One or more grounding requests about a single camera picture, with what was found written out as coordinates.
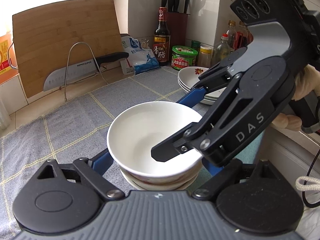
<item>bamboo cutting board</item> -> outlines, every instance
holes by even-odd
[[[27,98],[43,91],[48,75],[67,65],[72,45],[87,42],[95,57],[123,51],[113,0],[67,0],[12,16],[13,42]],[[92,58],[89,48],[73,48],[69,64]]]

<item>stacked bowls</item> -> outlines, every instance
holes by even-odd
[[[110,125],[107,145],[124,178],[138,190],[182,190],[198,176],[202,155],[195,149],[157,162],[151,149],[191,122],[195,110],[174,102],[147,102],[122,112]]]
[[[181,69],[178,73],[178,84],[180,87],[185,91],[185,93],[189,93],[191,88],[199,82],[199,76],[207,71],[208,68],[205,67],[185,67]],[[221,95],[223,92],[223,89],[219,89],[215,92],[206,94],[204,96],[204,99],[201,101],[201,103],[206,105],[212,105],[217,98]]]

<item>hand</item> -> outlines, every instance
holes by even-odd
[[[293,100],[298,101],[308,95],[312,90],[317,97],[320,96],[320,72],[313,66],[307,65],[294,79],[296,91]],[[272,123],[279,128],[286,128],[292,131],[301,129],[302,120],[295,115],[285,115],[280,113]]]

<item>yellow lid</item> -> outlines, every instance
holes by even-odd
[[[236,22],[230,20],[230,21],[228,22],[228,25],[230,25],[230,26],[236,26]]]
[[[200,47],[200,51],[203,52],[203,53],[211,54],[212,49],[211,49],[210,47],[201,46],[201,47]]]

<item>green lid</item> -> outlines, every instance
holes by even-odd
[[[201,46],[201,42],[199,41],[191,41],[191,47],[199,49]]]
[[[195,49],[186,47],[186,46],[173,46],[172,47],[172,51],[174,53],[178,53],[180,55],[185,55],[185,56],[197,56],[198,55],[198,51],[196,51]]]

